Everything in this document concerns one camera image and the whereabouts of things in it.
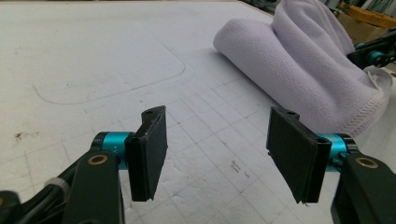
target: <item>brass screw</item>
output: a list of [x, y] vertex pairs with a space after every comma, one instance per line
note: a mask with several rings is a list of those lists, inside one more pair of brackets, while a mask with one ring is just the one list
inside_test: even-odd
[[107, 155], [96, 155], [96, 156], [90, 157], [90, 159], [88, 160], [88, 164], [89, 165], [100, 165], [100, 164], [104, 163], [105, 161], [107, 161]]
[[371, 159], [368, 158], [364, 158], [364, 157], [358, 157], [355, 159], [355, 161], [367, 168], [371, 168], [371, 169], [376, 169], [379, 167], [378, 163], [376, 163], [376, 161], [373, 161]]

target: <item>lavender towel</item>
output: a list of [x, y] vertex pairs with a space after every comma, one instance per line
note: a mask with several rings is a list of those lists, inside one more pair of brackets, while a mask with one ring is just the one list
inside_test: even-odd
[[388, 104], [390, 75], [375, 67], [362, 71], [347, 59], [350, 38], [317, 0], [282, 0], [271, 25], [231, 20], [213, 44], [316, 133], [356, 136]]

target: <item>zip tie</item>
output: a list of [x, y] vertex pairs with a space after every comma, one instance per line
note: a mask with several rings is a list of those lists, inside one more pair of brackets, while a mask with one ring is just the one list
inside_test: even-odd
[[58, 186], [64, 194], [64, 201], [67, 201], [67, 196], [69, 194], [70, 187], [66, 181], [64, 181], [62, 178], [59, 177], [53, 177], [44, 184], [44, 187], [46, 187], [47, 185]]

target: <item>curved drawn line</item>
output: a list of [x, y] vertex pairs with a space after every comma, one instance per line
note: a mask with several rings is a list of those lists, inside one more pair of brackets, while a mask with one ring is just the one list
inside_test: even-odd
[[172, 51], [172, 50], [171, 50], [169, 47], [167, 47], [164, 43], [162, 43], [161, 41], [159, 41], [159, 42], [160, 42], [160, 44], [161, 44], [162, 46], [164, 46], [166, 49], [168, 49], [176, 58], [178, 58], [178, 60], [183, 64], [183, 69], [181, 70], [181, 72], [177, 73], [175, 76], [167, 77], [167, 78], [165, 78], [165, 79], [161, 79], [161, 80], [159, 80], [159, 81], [155, 81], [155, 82], [152, 82], [152, 83], [143, 85], [143, 86], [134, 87], [134, 88], [131, 88], [131, 89], [126, 90], [126, 91], [114, 92], [114, 93], [111, 93], [111, 94], [108, 94], [108, 95], [96, 97], [96, 98], [94, 98], [94, 99], [89, 99], [89, 100], [79, 101], [79, 102], [74, 102], [74, 103], [61, 103], [61, 102], [51, 101], [50, 99], [44, 97], [44, 96], [38, 91], [38, 89], [37, 89], [37, 87], [35, 86], [35, 84], [32, 85], [32, 86], [33, 86], [33, 90], [35, 91], [35, 94], [37, 94], [37, 96], [38, 96], [41, 100], [43, 100], [44, 102], [49, 103], [49, 104], [53, 104], [53, 105], [80, 105], [80, 104], [85, 104], [85, 103], [92, 102], [92, 101], [96, 101], [96, 100], [106, 99], [107, 97], [111, 97], [111, 96], [123, 94], [123, 93], [125, 93], [125, 92], [127, 92], [127, 91], [135, 91], [135, 90], [138, 90], [138, 89], [141, 89], [141, 88], [150, 86], [150, 85], [154, 85], [154, 84], [163, 82], [163, 81], [168, 80], [168, 79], [170, 79], [170, 78], [174, 78], [174, 77], [178, 77], [178, 76], [182, 75], [182, 74], [186, 71], [186, 63], [184, 62], [184, 60], [181, 59], [174, 51]]

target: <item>white table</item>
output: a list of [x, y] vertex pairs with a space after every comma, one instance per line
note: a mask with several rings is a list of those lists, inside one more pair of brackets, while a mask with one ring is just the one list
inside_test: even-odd
[[[265, 148], [275, 103], [212, 46], [231, 18], [271, 22], [239, 2], [0, 4], [0, 189], [26, 201], [98, 132], [166, 105], [155, 201], [131, 202], [120, 172], [127, 223], [332, 223], [338, 174], [295, 204]], [[357, 139], [393, 171], [395, 100]]]

